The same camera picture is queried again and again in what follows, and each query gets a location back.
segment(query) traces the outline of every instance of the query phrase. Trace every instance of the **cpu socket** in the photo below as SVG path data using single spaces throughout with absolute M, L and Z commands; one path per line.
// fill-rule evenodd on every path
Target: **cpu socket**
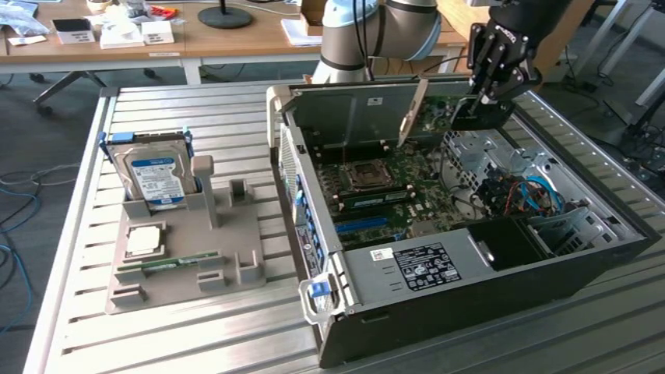
M 342 170 L 356 191 L 390 187 L 394 183 L 384 161 L 357 161 L 346 164 Z

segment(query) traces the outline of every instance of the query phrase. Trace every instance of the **metal slotted tabletop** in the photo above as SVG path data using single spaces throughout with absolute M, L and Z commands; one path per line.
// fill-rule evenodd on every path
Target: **metal slotted tabletop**
M 128 88 L 100 99 L 25 372 L 641 373 L 665 366 L 663 239 L 570 299 L 333 370 L 318 369 L 268 157 L 265 92 L 284 83 L 294 82 Z M 518 101 L 663 233 L 661 199 L 534 94 Z M 182 126 L 194 135 L 196 154 L 214 158 L 213 184 L 245 178 L 254 187 L 268 284 L 108 316 L 109 262 L 124 193 L 113 167 L 97 151 L 97 133 Z M 522 146 L 534 141 L 517 123 L 507 123 L 505 130 Z

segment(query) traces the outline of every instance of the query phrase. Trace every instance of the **gray plastic holder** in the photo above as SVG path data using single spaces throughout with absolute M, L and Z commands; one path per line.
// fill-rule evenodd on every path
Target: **gray plastic holder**
M 212 189 L 210 156 L 193 157 L 192 173 L 200 179 L 201 193 L 185 196 L 186 208 L 150 212 L 144 201 L 122 203 L 108 314 L 244 291 L 266 283 L 252 188 L 244 179 L 234 179 L 228 187 Z M 150 225 L 160 227 L 158 252 L 164 256 L 149 253 L 126 262 L 129 230 Z M 174 268 L 117 271 L 118 266 L 137 262 L 190 258 L 202 253 L 205 257 L 184 259 Z

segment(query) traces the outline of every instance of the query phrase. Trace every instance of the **wooden desk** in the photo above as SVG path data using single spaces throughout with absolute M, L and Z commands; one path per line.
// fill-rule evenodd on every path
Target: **wooden desk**
M 320 47 L 296 48 L 289 44 L 281 30 L 280 21 L 284 17 L 257 9 L 244 8 L 252 13 L 253 23 L 236 30 L 216 30 L 196 18 L 198 11 L 209 8 L 212 4 L 186 3 L 185 28 L 186 28 L 186 56 L 238 56 L 238 55 L 282 55 L 318 53 Z M 278 12 L 297 12 L 296 7 L 282 3 L 261 4 L 261 7 Z M 443 20 L 437 48 L 459 47 L 466 45 L 465 38 L 455 33 L 450 24 Z
M 172 4 L 173 8 L 182 11 L 181 4 Z M 62 0 L 60 3 L 40 3 L 37 10 L 37 20 L 52 30 L 52 19 L 66 19 L 89 16 L 90 11 L 85 6 L 84 0 Z M 172 25 L 173 37 L 176 43 L 146 45 L 140 48 L 101 49 L 98 42 L 81 44 L 61 44 L 56 33 L 45 35 L 46 41 L 12 46 L 6 42 L 6 56 L 0 57 L 0 62 L 80 62 L 80 61 L 105 61 L 114 59 L 141 59 L 153 58 L 154 54 L 184 55 L 185 53 L 185 27 L 184 25 Z M 16 37 L 13 30 L 6 27 L 4 30 L 6 37 Z M 94 38 L 100 39 L 98 27 Z
M 181 66 L 188 84 L 200 84 L 198 68 L 202 65 L 292 62 L 318 60 L 320 47 L 297 48 L 289 44 L 280 20 L 296 18 L 246 9 L 253 17 L 252 25 L 236 30 L 217 30 L 198 22 L 197 14 L 214 4 L 173 3 L 185 22 L 173 25 L 176 43 L 134 48 L 100 49 L 98 43 L 61 44 L 56 34 L 46 41 L 20 47 L 10 46 L 5 37 L 16 34 L 9 28 L 0 32 L 0 73 L 66 72 L 74 70 L 106 70 Z M 278 12 L 294 13 L 297 8 L 282 3 L 261 4 Z M 86 16 L 90 12 L 84 0 L 62 0 L 60 3 L 40 3 L 37 20 L 52 27 L 50 20 Z M 443 22 L 441 36 L 431 55 L 459 55 L 465 38 Z M 453 71 L 454 65 L 446 66 Z

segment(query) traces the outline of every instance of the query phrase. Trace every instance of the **sticker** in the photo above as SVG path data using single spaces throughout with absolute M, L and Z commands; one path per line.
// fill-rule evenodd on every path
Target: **sticker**
M 394 253 L 397 266 L 411 291 L 419 291 L 461 279 L 441 243 Z
M 384 202 L 384 199 L 373 199 L 373 200 L 358 201 L 357 203 L 353 204 L 353 207 L 356 207 L 356 206 L 365 206 L 365 205 L 373 205 L 373 204 L 381 204 L 382 202 Z
M 180 178 L 173 175 L 176 161 L 170 157 L 132 161 L 132 168 L 145 200 L 154 204 L 182 200 L 185 193 Z
M 149 57 L 177 57 L 180 56 L 180 52 L 152 52 L 148 53 Z
M 385 195 L 385 201 L 404 199 L 405 197 L 406 197 L 405 192 L 390 193 L 389 195 Z
M 370 97 L 366 99 L 366 106 L 368 107 L 374 107 L 376 105 L 382 105 L 384 104 L 384 98 L 382 97 Z
M 373 251 L 370 251 L 370 256 L 373 261 L 381 261 L 382 259 L 392 259 L 393 249 L 392 248 L 374 249 Z

